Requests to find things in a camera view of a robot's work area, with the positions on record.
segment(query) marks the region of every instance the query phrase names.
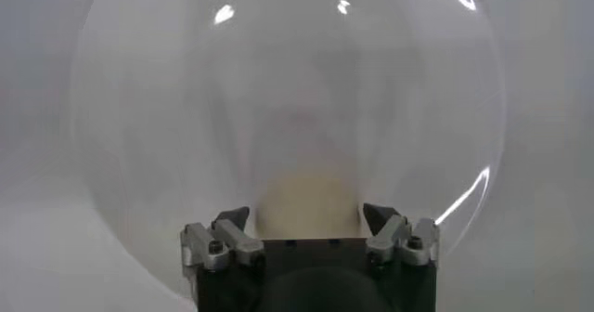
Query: metal bracket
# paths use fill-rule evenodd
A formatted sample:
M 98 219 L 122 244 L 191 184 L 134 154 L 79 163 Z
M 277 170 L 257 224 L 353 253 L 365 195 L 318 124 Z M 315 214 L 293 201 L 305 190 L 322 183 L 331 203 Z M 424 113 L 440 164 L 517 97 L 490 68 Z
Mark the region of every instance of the metal bracket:
M 439 227 L 429 218 L 422 218 L 412 236 L 400 248 L 402 260 L 412 266 L 425 266 L 439 258 Z
M 204 265 L 208 270 L 220 270 L 229 265 L 229 249 L 200 224 L 188 224 L 180 234 L 182 265 Z
M 410 231 L 407 219 L 393 214 L 377 235 L 366 239 L 367 253 L 380 264 L 392 261 L 394 248 L 408 240 Z
M 213 222 L 213 235 L 226 243 L 244 266 L 255 266 L 264 258 L 264 243 L 249 237 L 228 219 Z

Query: clear sphere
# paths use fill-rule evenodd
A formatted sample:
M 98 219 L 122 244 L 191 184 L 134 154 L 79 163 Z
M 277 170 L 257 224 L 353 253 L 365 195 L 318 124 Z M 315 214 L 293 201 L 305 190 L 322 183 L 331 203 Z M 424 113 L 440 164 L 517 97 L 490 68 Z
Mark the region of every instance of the clear sphere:
M 113 233 L 187 294 L 182 226 L 262 199 L 390 205 L 450 253 L 497 171 L 500 75 L 475 0 L 95 0 L 72 134 Z

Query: bolt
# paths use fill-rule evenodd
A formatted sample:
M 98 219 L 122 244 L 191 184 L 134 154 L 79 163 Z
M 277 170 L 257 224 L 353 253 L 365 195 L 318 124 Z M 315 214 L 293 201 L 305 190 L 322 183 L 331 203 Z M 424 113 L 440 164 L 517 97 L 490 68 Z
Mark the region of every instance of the bolt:
M 410 239 L 408 239 L 407 246 L 412 250 L 421 250 L 423 249 L 423 240 L 421 240 L 418 236 L 412 236 Z
M 223 249 L 223 243 L 219 240 L 211 240 L 208 243 L 208 254 L 210 255 L 220 254 Z

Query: beige object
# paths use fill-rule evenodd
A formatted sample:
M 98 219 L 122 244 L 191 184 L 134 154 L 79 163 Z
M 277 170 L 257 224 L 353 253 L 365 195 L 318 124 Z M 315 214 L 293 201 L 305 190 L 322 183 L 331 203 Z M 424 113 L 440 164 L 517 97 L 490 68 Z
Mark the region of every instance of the beige object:
M 359 235 L 355 189 L 327 172 L 298 172 L 275 180 L 256 212 L 264 239 L 348 238 Z

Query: white background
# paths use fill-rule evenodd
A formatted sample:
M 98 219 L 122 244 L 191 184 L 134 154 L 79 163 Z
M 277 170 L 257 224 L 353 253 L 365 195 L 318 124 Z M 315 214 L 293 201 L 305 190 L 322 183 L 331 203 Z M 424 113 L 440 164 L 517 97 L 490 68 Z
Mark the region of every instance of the white background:
M 125 253 L 71 172 L 62 117 L 92 1 L 0 0 L 0 310 L 190 311 Z M 439 309 L 589 311 L 594 0 L 483 1 L 506 71 L 506 145 L 440 273 Z

